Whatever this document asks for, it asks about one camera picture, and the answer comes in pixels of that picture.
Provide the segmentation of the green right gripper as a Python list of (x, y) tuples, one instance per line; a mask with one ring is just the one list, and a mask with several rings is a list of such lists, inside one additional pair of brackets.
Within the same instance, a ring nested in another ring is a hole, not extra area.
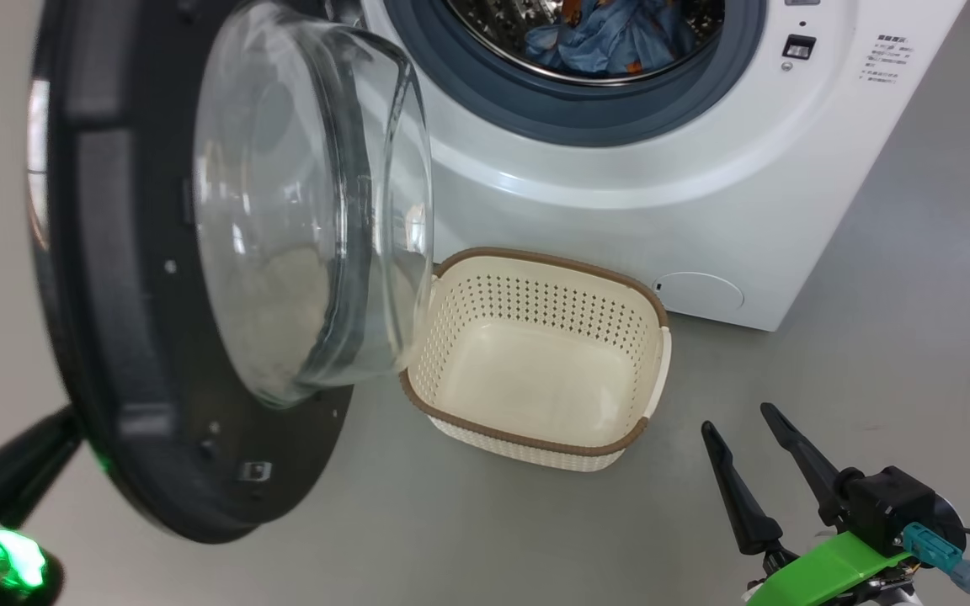
[[(818, 502), (827, 527), (844, 528), (844, 509), (834, 483), (835, 467), (771, 402), (759, 406), (777, 443), (788, 452)], [(765, 514), (733, 463), (733, 453), (712, 422), (701, 424), (701, 436), (713, 476), (742, 555), (781, 552), (781, 526)], [(911, 557), (905, 551), (882, 555), (851, 532), (836, 534), (786, 564), (742, 595), (743, 605), (840, 605), (872, 601), (881, 591), (911, 579)]]

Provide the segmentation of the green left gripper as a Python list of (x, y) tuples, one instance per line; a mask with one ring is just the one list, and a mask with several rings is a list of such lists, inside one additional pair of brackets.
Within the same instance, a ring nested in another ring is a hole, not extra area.
[(13, 529), (24, 526), (82, 441), (76, 412), (62, 407), (0, 446), (0, 605), (57, 603), (61, 561)]

